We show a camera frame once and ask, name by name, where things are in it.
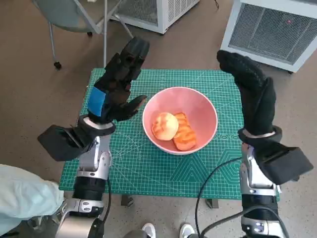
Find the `toasted bread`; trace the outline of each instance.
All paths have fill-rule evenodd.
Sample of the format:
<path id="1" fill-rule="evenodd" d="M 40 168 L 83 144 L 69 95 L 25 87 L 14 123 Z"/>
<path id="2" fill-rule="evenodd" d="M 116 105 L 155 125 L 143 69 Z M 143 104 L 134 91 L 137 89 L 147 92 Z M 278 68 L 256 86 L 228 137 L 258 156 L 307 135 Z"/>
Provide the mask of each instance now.
<path id="1" fill-rule="evenodd" d="M 189 125 L 184 113 L 174 115 L 178 120 L 178 131 L 173 138 L 174 144 L 178 150 L 186 151 L 193 148 L 196 143 L 196 134 Z"/>

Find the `pink bowl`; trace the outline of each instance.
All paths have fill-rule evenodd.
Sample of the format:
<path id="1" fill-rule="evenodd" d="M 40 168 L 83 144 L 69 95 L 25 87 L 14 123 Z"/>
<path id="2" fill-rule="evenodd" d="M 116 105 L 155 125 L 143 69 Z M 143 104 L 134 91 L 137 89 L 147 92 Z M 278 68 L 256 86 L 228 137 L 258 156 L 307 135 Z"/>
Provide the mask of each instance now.
<path id="1" fill-rule="evenodd" d="M 184 112 L 197 136 L 197 144 L 191 150 L 179 151 L 173 141 L 157 140 L 152 134 L 152 123 L 158 114 Z M 188 155 L 205 147 L 214 137 L 218 118 L 211 101 L 202 93 L 185 87 L 173 87 L 156 93 L 146 104 L 143 129 L 151 142 L 161 150 L 173 155 Z"/>

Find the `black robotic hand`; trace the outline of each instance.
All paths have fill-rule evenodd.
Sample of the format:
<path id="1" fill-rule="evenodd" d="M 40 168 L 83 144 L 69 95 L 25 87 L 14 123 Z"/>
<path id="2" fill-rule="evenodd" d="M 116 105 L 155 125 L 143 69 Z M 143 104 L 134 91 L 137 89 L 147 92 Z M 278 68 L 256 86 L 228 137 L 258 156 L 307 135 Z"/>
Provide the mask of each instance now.
<path id="1" fill-rule="evenodd" d="M 234 76 L 240 90 L 244 128 L 252 135 L 273 132 L 276 96 L 272 78 L 250 58 L 237 53 L 220 50 L 217 60 L 222 71 Z"/>
<path id="2" fill-rule="evenodd" d="M 148 54 L 150 44 L 134 37 L 116 53 L 105 67 L 105 74 L 94 84 L 88 101 L 88 116 L 99 124 L 113 120 L 122 121 L 134 116 L 146 96 L 141 95 L 130 102 L 131 81 L 136 80 Z"/>

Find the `white air conditioner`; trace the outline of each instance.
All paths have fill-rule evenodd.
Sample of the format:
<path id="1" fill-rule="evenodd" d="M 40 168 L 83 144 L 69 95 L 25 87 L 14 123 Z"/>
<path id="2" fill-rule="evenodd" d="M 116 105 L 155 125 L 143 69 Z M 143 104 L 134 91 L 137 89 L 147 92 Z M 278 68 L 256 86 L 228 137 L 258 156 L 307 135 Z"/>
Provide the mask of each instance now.
<path id="1" fill-rule="evenodd" d="M 200 0 L 125 0 L 118 15 L 126 23 L 164 34 Z"/>
<path id="2" fill-rule="evenodd" d="M 234 0 L 221 49 L 297 72 L 317 48 L 317 0 Z"/>

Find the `black glove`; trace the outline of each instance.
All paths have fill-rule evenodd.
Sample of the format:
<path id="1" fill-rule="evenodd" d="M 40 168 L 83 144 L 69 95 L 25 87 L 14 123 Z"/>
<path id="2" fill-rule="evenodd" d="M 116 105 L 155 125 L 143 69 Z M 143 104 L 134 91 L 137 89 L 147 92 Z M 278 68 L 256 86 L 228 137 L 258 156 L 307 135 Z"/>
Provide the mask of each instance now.
<path id="1" fill-rule="evenodd" d="M 217 60 L 222 71 L 234 76 L 240 90 L 244 128 L 252 135 L 273 132 L 276 95 L 272 78 L 250 58 L 237 53 L 220 50 Z"/>

